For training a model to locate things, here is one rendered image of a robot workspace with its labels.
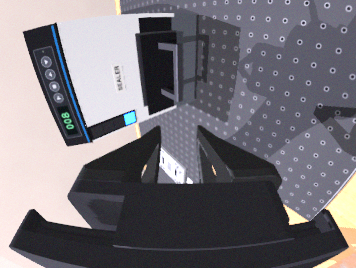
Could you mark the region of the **grey heat sealer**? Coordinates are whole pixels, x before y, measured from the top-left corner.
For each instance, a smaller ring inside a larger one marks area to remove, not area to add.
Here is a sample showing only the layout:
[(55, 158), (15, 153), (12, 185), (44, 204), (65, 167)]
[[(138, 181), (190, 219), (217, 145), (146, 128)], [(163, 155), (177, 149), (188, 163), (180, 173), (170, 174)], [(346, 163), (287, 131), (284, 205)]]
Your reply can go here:
[(93, 143), (194, 101), (196, 17), (110, 15), (23, 31), (67, 147)]

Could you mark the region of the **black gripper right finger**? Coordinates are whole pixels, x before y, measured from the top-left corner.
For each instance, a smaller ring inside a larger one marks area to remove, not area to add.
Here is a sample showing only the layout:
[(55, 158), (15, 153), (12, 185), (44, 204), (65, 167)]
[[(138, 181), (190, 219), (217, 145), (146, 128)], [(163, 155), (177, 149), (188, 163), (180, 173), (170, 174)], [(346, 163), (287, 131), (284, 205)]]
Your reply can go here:
[(196, 142), (200, 183), (267, 180), (276, 190), (281, 186), (274, 164), (218, 138), (201, 125), (197, 126)]

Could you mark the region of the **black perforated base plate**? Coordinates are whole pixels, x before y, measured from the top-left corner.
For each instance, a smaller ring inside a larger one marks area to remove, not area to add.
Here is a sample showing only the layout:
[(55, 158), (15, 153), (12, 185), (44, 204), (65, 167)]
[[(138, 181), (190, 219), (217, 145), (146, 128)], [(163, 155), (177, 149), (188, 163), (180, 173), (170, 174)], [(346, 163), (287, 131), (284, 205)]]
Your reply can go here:
[(273, 163), (311, 221), (356, 173), (356, 0), (119, 0), (197, 14), (194, 102), (138, 123), (200, 183), (197, 126)]

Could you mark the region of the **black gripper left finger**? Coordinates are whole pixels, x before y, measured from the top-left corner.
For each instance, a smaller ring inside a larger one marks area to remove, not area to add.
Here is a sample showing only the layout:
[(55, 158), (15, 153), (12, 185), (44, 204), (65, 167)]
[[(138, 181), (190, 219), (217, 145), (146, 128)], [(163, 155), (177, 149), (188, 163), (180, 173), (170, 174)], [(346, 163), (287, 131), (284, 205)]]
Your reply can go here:
[(160, 155), (161, 128), (156, 126), (142, 137), (83, 165), (76, 179), (158, 183)]

